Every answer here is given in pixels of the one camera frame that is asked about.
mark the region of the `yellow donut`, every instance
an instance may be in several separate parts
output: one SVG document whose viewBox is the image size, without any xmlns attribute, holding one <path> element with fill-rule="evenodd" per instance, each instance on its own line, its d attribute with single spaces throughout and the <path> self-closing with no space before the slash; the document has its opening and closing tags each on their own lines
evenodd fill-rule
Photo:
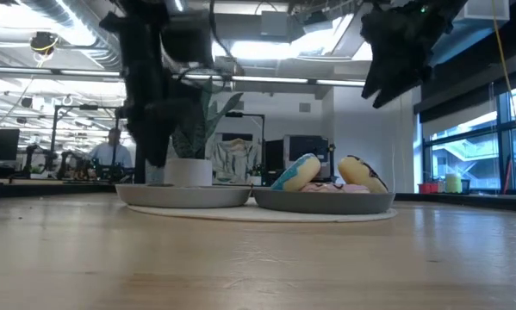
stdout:
<svg viewBox="0 0 516 310">
<path fill-rule="evenodd" d="M 348 156 L 338 163 L 338 171 L 348 184 L 366 186 L 371 193 L 388 193 L 388 187 L 361 158 Z"/>
</svg>

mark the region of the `white wall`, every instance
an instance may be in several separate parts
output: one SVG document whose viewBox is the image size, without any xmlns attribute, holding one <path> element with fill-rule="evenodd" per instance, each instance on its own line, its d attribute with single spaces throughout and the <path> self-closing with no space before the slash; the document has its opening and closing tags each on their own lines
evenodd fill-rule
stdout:
<svg viewBox="0 0 516 310">
<path fill-rule="evenodd" d="M 336 87 L 333 90 L 333 112 L 325 114 L 331 125 L 324 122 L 323 132 L 333 131 L 336 145 L 335 162 L 347 155 L 355 155 L 365 160 L 390 190 L 395 192 L 414 192 L 415 149 L 413 145 L 420 127 L 418 118 L 413 114 L 413 104 L 418 100 L 417 90 L 411 90 L 386 106 L 372 108 L 374 98 L 361 97 L 361 88 Z M 323 107 L 328 106 L 328 96 Z"/>
<path fill-rule="evenodd" d="M 212 97 L 221 109 L 235 93 L 220 93 Z M 322 135 L 322 102 L 311 94 L 270 94 L 246 92 L 241 101 L 244 113 L 265 115 L 265 139 L 282 139 L 285 134 Z M 311 103 L 310 113 L 299 112 L 300 103 Z M 261 138 L 261 119 L 248 117 L 221 119 L 217 133 L 251 133 Z"/>
</svg>

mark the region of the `table surface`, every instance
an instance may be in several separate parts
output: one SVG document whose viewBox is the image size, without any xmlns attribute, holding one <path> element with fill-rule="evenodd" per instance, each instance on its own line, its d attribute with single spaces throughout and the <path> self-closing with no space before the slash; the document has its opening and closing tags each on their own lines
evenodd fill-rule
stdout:
<svg viewBox="0 0 516 310">
<path fill-rule="evenodd" d="M 0 309 L 516 309 L 516 213 L 396 202 L 391 220 L 189 220 L 113 194 L 0 201 Z"/>
</svg>

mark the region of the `ceiling duct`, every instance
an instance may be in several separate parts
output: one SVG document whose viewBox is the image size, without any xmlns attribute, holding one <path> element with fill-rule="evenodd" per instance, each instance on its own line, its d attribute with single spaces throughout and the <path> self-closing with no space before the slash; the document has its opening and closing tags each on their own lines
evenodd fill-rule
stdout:
<svg viewBox="0 0 516 310">
<path fill-rule="evenodd" d="M 79 30 L 90 34 L 95 38 L 91 45 L 95 50 L 82 51 L 88 57 L 94 59 L 106 70 L 119 70 L 121 68 L 120 48 L 117 38 L 103 29 L 98 23 L 100 19 L 95 15 L 85 1 L 81 0 L 22 0 L 22 4 L 28 6 L 48 18 L 56 21 L 64 28 Z"/>
</svg>

